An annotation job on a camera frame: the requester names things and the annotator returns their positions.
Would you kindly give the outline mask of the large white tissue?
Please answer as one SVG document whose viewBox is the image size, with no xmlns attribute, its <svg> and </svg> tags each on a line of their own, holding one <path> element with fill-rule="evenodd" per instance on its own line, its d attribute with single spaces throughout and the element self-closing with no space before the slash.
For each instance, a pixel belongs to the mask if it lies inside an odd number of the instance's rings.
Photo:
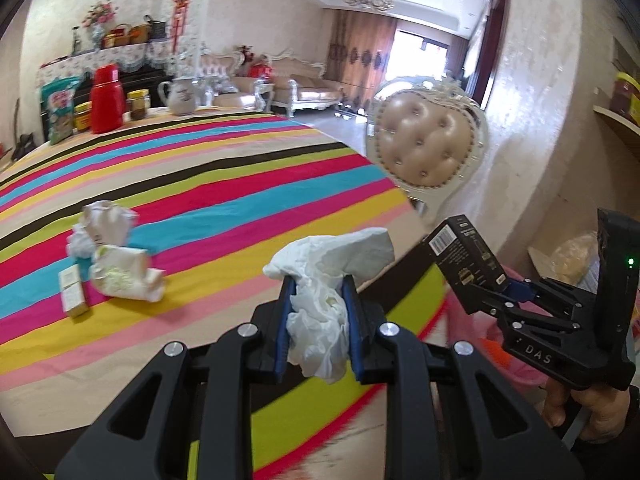
<svg viewBox="0 0 640 480">
<path fill-rule="evenodd" d="M 288 362 L 306 377 L 328 384 L 346 373 L 349 320 L 342 285 L 371 281 L 395 260 L 390 234 L 375 226 L 343 235 L 314 235 L 294 240 L 262 268 L 272 280 L 292 278 L 292 311 L 285 327 L 291 338 Z"/>
</svg>

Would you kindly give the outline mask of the black small carton box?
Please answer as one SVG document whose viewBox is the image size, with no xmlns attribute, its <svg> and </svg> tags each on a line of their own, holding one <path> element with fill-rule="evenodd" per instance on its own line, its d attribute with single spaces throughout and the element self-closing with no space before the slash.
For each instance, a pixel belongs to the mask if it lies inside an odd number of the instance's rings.
<svg viewBox="0 0 640 480">
<path fill-rule="evenodd" d="M 482 310 L 484 292 L 508 288 L 502 265 L 464 214 L 445 219 L 425 243 L 466 314 Z"/>
</svg>

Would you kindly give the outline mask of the white paper cup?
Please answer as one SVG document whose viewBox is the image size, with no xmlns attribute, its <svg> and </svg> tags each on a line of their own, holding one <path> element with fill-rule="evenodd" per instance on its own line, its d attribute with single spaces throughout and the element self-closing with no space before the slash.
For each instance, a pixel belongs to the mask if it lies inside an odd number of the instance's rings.
<svg viewBox="0 0 640 480">
<path fill-rule="evenodd" d="M 82 208 L 75 233 L 93 245 L 124 246 L 136 226 L 138 214 L 110 200 L 97 200 Z"/>
</svg>

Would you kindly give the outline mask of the small white tissue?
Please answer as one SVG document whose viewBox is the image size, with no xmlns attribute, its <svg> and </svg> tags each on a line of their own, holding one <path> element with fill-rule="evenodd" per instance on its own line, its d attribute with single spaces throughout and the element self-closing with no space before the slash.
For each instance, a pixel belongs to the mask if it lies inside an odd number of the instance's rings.
<svg viewBox="0 0 640 480">
<path fill-rule="evenodd" d="M 74 259 L 88 259 L 95 251 L 96 242 L 87 229 L 80 223 L 75 224 L 66 240 L 66 254 Z"/>
</svg>

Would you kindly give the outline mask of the pink trash bin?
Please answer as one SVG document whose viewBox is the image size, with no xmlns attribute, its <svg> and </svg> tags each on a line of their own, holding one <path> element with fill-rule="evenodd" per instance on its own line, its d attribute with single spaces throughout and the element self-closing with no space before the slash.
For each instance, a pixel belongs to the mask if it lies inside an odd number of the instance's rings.
<svg viewBox="0 0 640 480">
<path fill-rule="evenodd" d="M 452 288 L 446 293 L 444 306 L 448 346 L 459 340 L 469 341 L 519 393 L 529 393 L 547 382 L 547 375 L 503 350 L 502 333 L 490 315 L 467 315 Z"/>
</svg>

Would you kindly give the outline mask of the plastic bag of food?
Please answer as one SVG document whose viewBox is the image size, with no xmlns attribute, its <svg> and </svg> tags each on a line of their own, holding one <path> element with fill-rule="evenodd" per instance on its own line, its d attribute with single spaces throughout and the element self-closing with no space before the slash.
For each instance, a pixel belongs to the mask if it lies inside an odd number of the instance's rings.
<svg viewBox="0 0 640 480">
<path fill-rule="evenodd" d="M 577 285 L 587 274 L 590 264 L 598 255 L 598 236 L 588 231 L 570 238 L 555 248 L 550 256 L 551 277 Z"/>
</svg>

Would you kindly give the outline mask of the cream ornate sofa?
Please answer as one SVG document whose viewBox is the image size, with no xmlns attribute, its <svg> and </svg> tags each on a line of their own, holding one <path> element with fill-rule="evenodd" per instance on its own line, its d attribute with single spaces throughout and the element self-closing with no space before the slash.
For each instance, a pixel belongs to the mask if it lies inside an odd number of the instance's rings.
<svg viewBox="0 0 640 480">
<path fill-rule="evenodd" d="M 326 79 L 326 64 L 299 58 L 291 49 L 266 54 L 272 68 L 272 96 L 268 108 L 293 118 L 298 110 L 327 110 L 342 102 L 343 85 Z"/>
</svg>

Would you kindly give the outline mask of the small white carton box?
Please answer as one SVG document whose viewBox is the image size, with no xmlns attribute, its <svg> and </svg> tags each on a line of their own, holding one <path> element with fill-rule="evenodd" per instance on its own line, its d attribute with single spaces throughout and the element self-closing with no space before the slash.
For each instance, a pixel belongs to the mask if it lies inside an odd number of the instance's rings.
<svg viewBox="0 0 640 480">
<path fill-rule="evenodd" d="M 58 284 L 62 310 L 68 318 L 78 318 L 89 310 L 77 264 L 58 272 Z"/>
</svg>

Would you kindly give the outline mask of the white ceramic teapot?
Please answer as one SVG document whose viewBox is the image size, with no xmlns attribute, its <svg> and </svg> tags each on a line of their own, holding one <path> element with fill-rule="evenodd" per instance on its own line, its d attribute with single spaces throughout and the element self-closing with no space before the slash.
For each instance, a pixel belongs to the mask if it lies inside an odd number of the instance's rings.
<svg viewBox="0 0 640 480">
<path fill-rule="evenodd" d="M 177 77 L 158 84 L 158 96 L 170 114 L 186 116 L 196 112 L 198 98 L 195 83 L 194 77 Z"/>
</svg>

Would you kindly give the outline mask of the yellow lid jar dark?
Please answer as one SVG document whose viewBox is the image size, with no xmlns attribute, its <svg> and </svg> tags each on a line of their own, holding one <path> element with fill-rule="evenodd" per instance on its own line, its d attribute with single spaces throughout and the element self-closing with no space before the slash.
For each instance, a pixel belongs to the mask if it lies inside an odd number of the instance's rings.
<svg viewBox="0 0 640 480">
<path fill-rule="evenodd" d="M 134 90 L 127 93 L 127 110 L 132 122 L 142 120 L 148 114 L 150 96 L 148 89 Z"/>
</svg>

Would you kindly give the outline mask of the red jar on shelf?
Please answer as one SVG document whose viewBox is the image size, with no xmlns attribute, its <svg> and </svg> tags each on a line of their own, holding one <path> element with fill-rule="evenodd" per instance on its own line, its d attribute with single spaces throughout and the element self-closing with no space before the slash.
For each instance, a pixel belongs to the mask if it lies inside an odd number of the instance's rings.
<svg viewBox="0 0 640 480">
<path fill-rule="evenodd" d="M 616 74 L 608 109 L 636 126 L 639 125 L 640 86 L 633 76 L 624 72 Z"/>
</svg>

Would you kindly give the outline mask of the red thermos jug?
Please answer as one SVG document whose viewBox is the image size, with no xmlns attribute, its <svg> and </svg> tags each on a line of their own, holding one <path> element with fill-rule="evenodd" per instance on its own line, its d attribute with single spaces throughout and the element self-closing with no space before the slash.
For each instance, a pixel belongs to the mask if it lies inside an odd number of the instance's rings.
<svg viewBox="0 0 640 480">
<path fill-rule="evenodd" d="M 116 64 L 107 64 L 96 70 L 90 101 L 91 130 L 94 134 L 111 132 L 122 126 L 126 106 Z"/>
</svg>

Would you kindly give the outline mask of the yellow lid jar left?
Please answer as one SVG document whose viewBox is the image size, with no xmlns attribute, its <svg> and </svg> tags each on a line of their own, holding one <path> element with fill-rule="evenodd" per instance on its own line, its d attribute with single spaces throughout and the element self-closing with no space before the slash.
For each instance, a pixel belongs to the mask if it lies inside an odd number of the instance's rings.
<svg viewBox="0 0 640 480">
<path fill-rule="evenodd" d="M 91 102 L 83 102 L 74 107 L 74 124 L 78 133 L 91 129 Z"/>
</svg>

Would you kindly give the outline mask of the green snack bag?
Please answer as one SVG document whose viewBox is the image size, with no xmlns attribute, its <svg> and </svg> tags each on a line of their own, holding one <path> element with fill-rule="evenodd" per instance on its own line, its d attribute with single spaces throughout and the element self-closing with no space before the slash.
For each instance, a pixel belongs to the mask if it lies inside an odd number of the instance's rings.
<svg viewBox="0 0 640 480">
<path fill-rule="evenodd" d="M 48 140 L 51 145 L 73 135 L 74 97 L 79 85 L 80 78 L 71 76 L 55 79 L 41 89 L 41 99 L 48 118 Z"/>
</svg>

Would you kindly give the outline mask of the wooden wall shelf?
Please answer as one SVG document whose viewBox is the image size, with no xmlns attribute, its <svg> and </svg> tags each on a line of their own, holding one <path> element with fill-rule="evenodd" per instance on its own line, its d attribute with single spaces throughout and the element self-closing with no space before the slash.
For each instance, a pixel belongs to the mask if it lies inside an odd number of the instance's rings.
<svg viewBox="0 0 640 480">
<path fill-rule="evenodd" d="M 626 145 L 626 148 L 634 154 L 634 157 L 639 158 L 640 128 L 628 119 L 623 118 L 623 116 L 605 107 L 595 105 L 592 109 L 593 113 L 620 138 L 623 144 Z"/>
</svg>

